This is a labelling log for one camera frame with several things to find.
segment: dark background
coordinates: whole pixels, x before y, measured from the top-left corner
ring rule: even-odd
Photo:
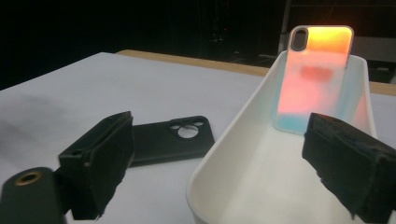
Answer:
[[[123,49],[271,66],[280,35],[300,24],[345,24],[355,35],[396,38],[395,0],[292,0],[284,20],[287,2],[2,1],[0,90]]]

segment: iridescent phone back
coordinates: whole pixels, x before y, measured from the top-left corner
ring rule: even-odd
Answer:
[[[298,26],[291,31],[276,128],[303,134],[312,112],[336,117],[352,36],[347,26]]]

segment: white plastic holder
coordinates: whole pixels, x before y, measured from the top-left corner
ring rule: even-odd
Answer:
[[[362,223],[302,158],[304,137],[274,128],[282,52],[199,164],[187,187],[196,223]],[[338,118],[376,137],[367,62],[350,55]]]

